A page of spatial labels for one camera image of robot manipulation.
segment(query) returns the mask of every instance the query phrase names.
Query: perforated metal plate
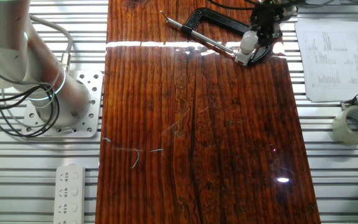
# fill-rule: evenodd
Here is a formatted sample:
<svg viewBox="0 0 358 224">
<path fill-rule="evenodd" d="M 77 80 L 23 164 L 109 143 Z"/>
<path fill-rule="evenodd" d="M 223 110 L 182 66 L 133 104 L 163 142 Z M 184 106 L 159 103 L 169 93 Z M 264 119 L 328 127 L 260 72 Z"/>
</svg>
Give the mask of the perforated metal plate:
<svg viewBox="0 0 358 224">
<path fill-rule="evenodd" d="M 101 72 L 92 71 L 70 71 L 70 75 L 74 79 L 82 82 L 82 84 L 89 90 L 91 98 L 88 111 L 71 126 L 54 126 L 37 138 L 91 138 L 96 134 L 103 86 L 103 74 Z M 24 123 L 31 125 L 44 124 L 31 103 L 27 104 Z M 34 131 L 35 130 L 32 128 L 22 127 L 23 134 L 30 134 Z"/>
</svg>

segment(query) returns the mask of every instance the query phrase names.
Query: white power strip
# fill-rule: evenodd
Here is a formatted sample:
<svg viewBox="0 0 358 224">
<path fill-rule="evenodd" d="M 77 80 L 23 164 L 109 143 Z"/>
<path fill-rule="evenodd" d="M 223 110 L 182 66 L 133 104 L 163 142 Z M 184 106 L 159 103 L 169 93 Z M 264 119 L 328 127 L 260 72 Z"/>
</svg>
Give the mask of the white power strip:
<svg viewBox="0 0 358 224">
<path fill-rule="evenodd" d="M 60 166 L 56 170 L 53 224 L 83 224 L 85 168 Z"/>
</svg>

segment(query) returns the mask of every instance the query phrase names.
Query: wooden board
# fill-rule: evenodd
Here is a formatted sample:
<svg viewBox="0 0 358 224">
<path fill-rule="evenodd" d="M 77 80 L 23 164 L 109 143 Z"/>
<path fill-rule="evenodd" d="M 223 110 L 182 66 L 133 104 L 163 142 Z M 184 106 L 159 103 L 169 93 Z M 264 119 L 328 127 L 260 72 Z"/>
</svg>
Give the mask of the wooden board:
<svg viewBox="0 0 358 224">
<path fill-rule="evenodd" d="M 208 1 L 109 1 L 96 223 L 320 223 L 282 43 L 242 67 L 159 13 L 184 23 L 205 6 L 249 20 Z"/>
</svg>

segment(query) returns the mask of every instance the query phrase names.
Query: paper sheet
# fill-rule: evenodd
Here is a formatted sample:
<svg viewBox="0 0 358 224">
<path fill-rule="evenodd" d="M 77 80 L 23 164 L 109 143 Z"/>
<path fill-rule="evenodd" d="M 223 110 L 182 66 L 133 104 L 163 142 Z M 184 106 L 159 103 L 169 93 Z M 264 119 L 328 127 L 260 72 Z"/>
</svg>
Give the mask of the paper sheet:
<svg viewBox="0 0 358 224">
<path fill-rule="evenodd" d="M 295 24 L 311 101 L 346 101 L 358 94 L 358 23 L 299 20 Z"/>
</svg>

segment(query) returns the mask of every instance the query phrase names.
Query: metal frame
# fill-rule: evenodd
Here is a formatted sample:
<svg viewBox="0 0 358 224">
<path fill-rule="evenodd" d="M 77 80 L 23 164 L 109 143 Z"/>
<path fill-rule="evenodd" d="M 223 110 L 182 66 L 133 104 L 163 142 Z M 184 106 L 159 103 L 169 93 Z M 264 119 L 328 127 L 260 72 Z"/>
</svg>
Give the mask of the metal frame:
<svg viewBox="0 0 358 224">
<path fill-rule="evenodd" d="M 301 8 L 298 17 L 281 25 L 322 223 L 358 223 L 358 145 L 344 146 L 330 137 L 331 122 L 341 112 L 340 102 L 312 103 L 306 100 L 294 23 L 298 18 L 358 21 L 358 5 L 348 0 L 341 0 L 341 4 L 317 9 Z M 33 0 L 30 12 L 57 22 L 72 33 L 72 70 L 104 71 L 107 0 Z M 40 24 L 35 24 L 35 28 L 60 59 L 67 39 Z M 14 108 L 13 112 L 23 118 L 25 106 Z M 101 112 L 102 108 L 98 132 L 91 139 L 23 141 L 0 131 L 0 224 L 51 224 L 55 169 L 68 164 L 81 164 L 87 168 L 85 223 L 94 223 Z"/>
</svg>

